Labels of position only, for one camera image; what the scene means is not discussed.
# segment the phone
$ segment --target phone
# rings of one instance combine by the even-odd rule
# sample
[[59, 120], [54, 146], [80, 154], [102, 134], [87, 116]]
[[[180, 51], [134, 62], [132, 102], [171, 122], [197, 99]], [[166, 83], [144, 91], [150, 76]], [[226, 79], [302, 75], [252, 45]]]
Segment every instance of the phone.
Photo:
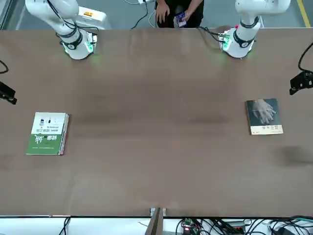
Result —
[[187, 24], [186, 20], [183, 20], [182, 18], [185, 17], [185, 12], [180, 12], [176, 15], [177, 23], [179, 27], [183, 27]]

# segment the tabletop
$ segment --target tabletop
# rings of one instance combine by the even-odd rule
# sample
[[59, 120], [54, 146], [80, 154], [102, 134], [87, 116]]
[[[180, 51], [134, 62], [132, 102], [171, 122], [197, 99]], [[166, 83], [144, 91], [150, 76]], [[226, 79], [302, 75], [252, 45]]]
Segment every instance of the tabletop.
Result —
[[[18, 99], [0, 102], [0, 214], [312, 214], [313, 90], [289, 88], [313, 29], [262, 29], [244, 59], [197, 29], [98, 39], [74, 61], [54, 31], [0, 32]], [[284, 134], [249, 134], [257, 98], [277, 98]], [[35, 112], [70, 114], [63, 156], [25, 154]]]

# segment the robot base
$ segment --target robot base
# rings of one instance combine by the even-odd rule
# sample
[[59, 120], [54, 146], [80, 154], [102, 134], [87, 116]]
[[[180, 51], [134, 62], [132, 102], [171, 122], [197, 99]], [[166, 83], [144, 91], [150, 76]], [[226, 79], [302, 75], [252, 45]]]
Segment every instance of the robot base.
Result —
[[243, 58], [248, 54], [249, 51], [252, 50], [252, 45], [254, 42], [252, 41], [252, 43], [245, 48], [240, 47], [233, 36], [235, 30], [236, 28], [231, 28], [230, 30], [225, 31], [223, 35], [219, 36], [219, 40], [224, 41], [224, 43], [220, 43], [220, 48], [231, 57]]
[[74, 60], [82, 60], [95, 52], [97, 44], [97, 35], [80, 29], [83, 39], [76, 49], [71, 50], [64, 46], [65, 52]]

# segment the hand image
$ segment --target hand image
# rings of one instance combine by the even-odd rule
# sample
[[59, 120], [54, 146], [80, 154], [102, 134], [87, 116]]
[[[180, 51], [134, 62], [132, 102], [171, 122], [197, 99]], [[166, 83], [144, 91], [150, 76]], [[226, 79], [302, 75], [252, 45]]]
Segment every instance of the hand image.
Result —
[[165, 22], [165, 16], [170, 14], [170, 8], [166, 4], [165, 1], [161, 1], [158, 3], [156, 7], [156, 20], [159, 23]]
[[269, 124], [273, 121], [273, 116], [276, 112], [273, 107], [266, 103], [263, 99], [258, 99], [254, 101], [253, 104], [253, 114], [260, 120], [262, 124]]

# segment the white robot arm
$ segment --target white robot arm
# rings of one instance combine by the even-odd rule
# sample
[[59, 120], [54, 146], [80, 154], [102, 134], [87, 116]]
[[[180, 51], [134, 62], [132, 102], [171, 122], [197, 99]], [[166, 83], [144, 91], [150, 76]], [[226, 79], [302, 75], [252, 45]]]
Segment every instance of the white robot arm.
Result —
[[221, 39], [222, 50], [235, 58], [245, 57], [261, 27], [260, 15], [274, 15], [287, 11], [291, 0], [236, 0], [241, 15], [238, 28], [232, 28]]
[[25, 0], [25, 5], [30, 14], [57, 32], [71, 58], [81, 60], [93, 53], [95, 37], [75, 23], [79, 13], [76, 0]]

